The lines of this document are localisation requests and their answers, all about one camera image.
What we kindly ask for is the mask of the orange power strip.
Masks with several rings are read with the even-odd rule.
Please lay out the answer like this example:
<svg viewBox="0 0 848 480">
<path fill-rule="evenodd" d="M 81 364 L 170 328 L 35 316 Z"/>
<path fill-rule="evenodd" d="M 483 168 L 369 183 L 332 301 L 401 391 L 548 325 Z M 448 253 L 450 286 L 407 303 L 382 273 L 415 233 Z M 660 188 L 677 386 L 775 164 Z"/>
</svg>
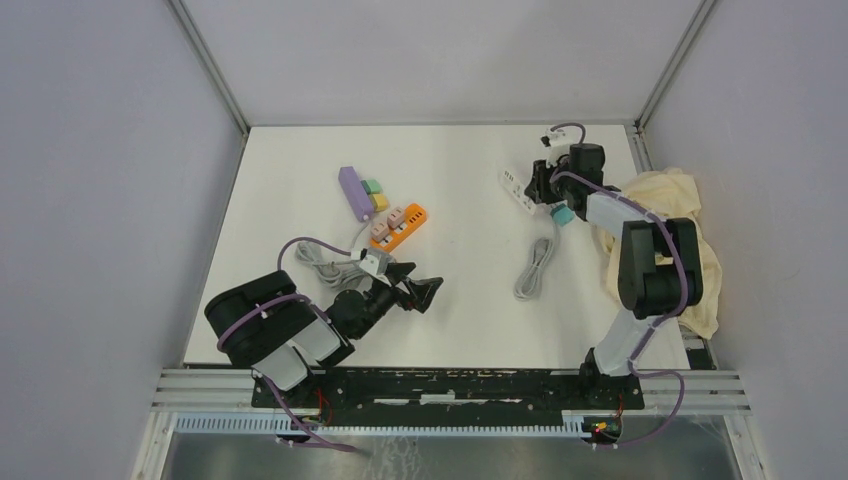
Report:
<svg viewBox="0 0 848 480">
<path fill-rule="evenodd" d="M 389 236 L 382 242 L 374 242 L 370 235 L 370 246 L 391 253 L 411 235 L 413 235 L 428 219 L 427 211 L 417 203 L 410 203 L 405 209 L 406 221 L 396 229 L 391 229 Z"/>
</svg>

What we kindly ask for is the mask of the white power strip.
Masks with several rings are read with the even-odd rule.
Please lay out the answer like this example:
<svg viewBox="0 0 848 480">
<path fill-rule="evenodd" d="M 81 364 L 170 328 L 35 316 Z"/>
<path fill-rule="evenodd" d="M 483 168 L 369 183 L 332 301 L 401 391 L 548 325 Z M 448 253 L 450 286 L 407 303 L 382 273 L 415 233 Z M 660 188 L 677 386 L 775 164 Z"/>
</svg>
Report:
<svg viewBox="0 0 848 480">
<path fill-rule="evenodd" d="M 525 194 L 526 186 L 508 169 L 503 169 L 498 175 L 499 184 L 506 193 L 522 208 L 533 216 L 537 205 Z"/>
</svg>

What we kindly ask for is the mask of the teal USB charger plug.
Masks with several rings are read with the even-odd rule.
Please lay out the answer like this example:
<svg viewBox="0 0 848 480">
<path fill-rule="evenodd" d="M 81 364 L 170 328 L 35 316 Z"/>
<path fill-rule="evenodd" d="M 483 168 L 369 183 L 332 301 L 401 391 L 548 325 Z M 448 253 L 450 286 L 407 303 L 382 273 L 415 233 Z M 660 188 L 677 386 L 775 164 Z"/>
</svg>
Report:
<svg viewBox="0 0 848 480">
<path fill-rule="evenodd" d="M 550 216 L 559 227 L 564 227 L 575 218 L 574 212 L 566 204 L 554 205 L 550 210 Z"/>
</svg>

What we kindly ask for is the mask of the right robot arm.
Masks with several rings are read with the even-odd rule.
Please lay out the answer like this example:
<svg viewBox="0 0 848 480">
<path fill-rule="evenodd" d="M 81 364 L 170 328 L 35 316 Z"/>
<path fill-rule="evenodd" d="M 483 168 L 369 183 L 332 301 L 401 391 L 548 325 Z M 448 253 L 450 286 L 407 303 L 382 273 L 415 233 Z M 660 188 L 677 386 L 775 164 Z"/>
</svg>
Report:
<svg viewBox="0 0 848 480">
<path fill-rule="evenodd" d="M 603 185 L 606 155 L 585 141 L 542 138 L 549 156 L 533 164 L 525 189 L 535 204 L 564 203 L 581 220 L 617 240 L 622 308 L 589 355 L 597 370 L 577 382 L 580 400 L 602 408 L 618 393 L 614 377 L 633 375 L 652 337 L 703 296 L 697 229 L 688 218 L 666 218 Z"/>
</svg>

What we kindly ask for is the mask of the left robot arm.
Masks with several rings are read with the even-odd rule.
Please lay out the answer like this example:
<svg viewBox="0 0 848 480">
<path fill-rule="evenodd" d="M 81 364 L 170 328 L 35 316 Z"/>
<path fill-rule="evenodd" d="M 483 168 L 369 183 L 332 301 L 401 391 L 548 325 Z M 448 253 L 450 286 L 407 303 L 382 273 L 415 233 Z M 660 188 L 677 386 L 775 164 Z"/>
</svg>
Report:
<svg viewBox="0 0 848 480">
<path fill-rule="evenodd" d="M 322 309 L 297 290 L 283 270 L 231 288 L 208 302 L 203 314 L 217 337 L 216 348 L 237 368 L 250 368 L 276 387 L 291 406 L 313 397 L 313 369 L 334 367 L 393 308 L 425 313 L 444 283 L 414 280 L 413 262 L 391 262 L 372 275 L 366 289 L 346 289 Z"/>
</svg>

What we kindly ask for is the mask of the pink USB charger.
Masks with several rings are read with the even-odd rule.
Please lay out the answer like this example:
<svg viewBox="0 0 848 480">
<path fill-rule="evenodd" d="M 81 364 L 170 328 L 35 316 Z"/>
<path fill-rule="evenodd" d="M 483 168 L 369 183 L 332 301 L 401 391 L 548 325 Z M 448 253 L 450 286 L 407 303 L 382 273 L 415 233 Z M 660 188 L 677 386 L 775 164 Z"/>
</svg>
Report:
<svg viewBox="0 0 848 480">
<path fill-rule="evenodd" d="M 371 239 L 377 243 L 384 241 L 390 233 L 391 229 L 385 222 L 375 223 L 370 230 Z"/>
<path fill-rule="evenodd" d="M 390 211 L 386 217 L 386 223 L 390 229 L 396 229 L 406 221 L 404 208 L 397 207 Z"/>
</svg>

